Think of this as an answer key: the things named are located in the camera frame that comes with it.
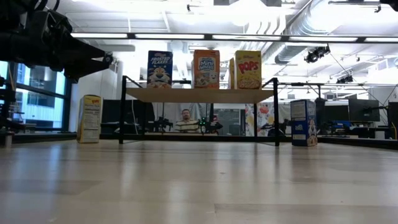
white ceiling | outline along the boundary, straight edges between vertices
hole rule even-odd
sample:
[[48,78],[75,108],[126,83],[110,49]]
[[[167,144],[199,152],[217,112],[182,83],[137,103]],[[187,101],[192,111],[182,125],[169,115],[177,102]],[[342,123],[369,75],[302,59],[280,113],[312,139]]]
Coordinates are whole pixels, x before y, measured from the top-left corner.
[[[59,12],[66,15],[75,32],[175,32],[175,33],[220,33],[241,34],[254,33],[258,29],[266,30],[267,34],[278,34],[284,26],[278,18],[281,14],[287,18],[297,13],[307,0],[296,1],[293,5],[284,5],[283,10],[270,9],[256,5],[258,0],[239,0],[250,4],[230,6],[213,6],[213,1],[151,1],[151,0],[85,0],[87,2],[63,0]],[[191,12],[186,5],[191,5]],[[398,12],[389,6],[383,6],[379,13],[376,7],[333,6],[331,12],[325,14],[318,22],[333,20],[338,23],[330,35],[397,35]],[[268,27],[259,26],[259,22]],[[134,45],[135,52],[120,56],[128,63],[133,60],[136,67],[141,67],[138,73],[146,72],[146,55],[148,50],[167,50],[167,41],[143,40],[95,40],[95,45]],[[189,46],[204,46],[219,49],[221,58],[227,60],[233,56],[235,50],[240,49],[240,42],[199,42],[188,41]],[[382,44],[330,44],[332,55],[347,70],[369,59],[382,60],[382,57],[398,56],[397,45]],[[263,65],[263,78],[270,79],[273,75],[281,80],[319,81],[335,83],[330,77],[341,73],[343,69],[330,56],[321,58],[318,62],[307,64],[303,61],[306,51],[291,60],[289,66]],[[184,58],[190,69],[192,55]],[[367,74],[366,69],[356,71],[358,79]]]

duct pipe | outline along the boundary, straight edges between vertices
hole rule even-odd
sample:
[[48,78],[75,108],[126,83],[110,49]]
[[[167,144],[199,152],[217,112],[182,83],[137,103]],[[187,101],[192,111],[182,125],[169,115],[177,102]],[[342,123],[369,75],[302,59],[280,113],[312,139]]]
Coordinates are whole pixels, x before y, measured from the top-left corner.
[[[285,35],[327,35],[339,26],[339,21],[332,19],[328,1],[313,0],[296,20],[288,26]],[[286,64],[294,56],[305,50],[307,46],[285,45],[274,42],[262,56],[263,62],[275,60],[275,63]]]

person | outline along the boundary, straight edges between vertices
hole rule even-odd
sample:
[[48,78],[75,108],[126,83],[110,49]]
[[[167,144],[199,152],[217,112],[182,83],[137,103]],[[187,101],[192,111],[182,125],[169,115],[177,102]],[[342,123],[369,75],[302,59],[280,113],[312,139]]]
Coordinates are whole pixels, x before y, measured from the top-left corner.
[[181,133],[197,133],[199,132],[198,121],[191,119],[191,114],[188,109],[181,111],[182,121],[175,124],[175,130]]

ceiling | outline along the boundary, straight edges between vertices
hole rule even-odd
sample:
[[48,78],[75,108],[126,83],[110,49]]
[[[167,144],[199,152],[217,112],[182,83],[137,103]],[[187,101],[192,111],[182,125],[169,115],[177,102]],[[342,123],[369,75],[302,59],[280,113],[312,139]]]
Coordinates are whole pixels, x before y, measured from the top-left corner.
[[[282,7],[266,7],[260,0],[239,0],[230,6],[214,6],[209,0],[63,0],[58,11],[69,18],[74,32],[281,34],[287,21],[307,1],[288,0]],[[389,6],[383,6],[378,13],[374,12],[376,6],[326,6],[327,9],[317,13],[314,10],[311,16],[312,25],[327,27],[324,29],[329,29],[328,35],[398,34],[398,12]],[[115,53],[129,64],[127,72],[133,79],[138,79],[139,75],[145,77],[148,50],[170,50],[170,43],[164,40],[90,40],[90,43],[108,47],[135,46],[133,52]],[[266,46],[263,47],[265,51],[271,45],[261,44]],[[218,49],[221,60],[233,57],[239,49],[259,50],[262,47],[253,43],[211,41],[186,41],[183,45],[185,55],[179,58],[182,60],[179,63],[185,64],[187,70],[190,70],[192,54],[189,50],[193,46]],[[335,83],[345,70],[352,70],[358,82],[367,82],[369,67],[387,58],[398,57],[398,46],[392,44],[330,44],[331,55],[308,64],[303,60],[308,49],[311,47],[304,48],[286,65],[276,65],[274,56],[270,57],[263,64],[263,79],[278,76],[289,82]],[[227,69],[222,68],[221,72],[226,73]]]

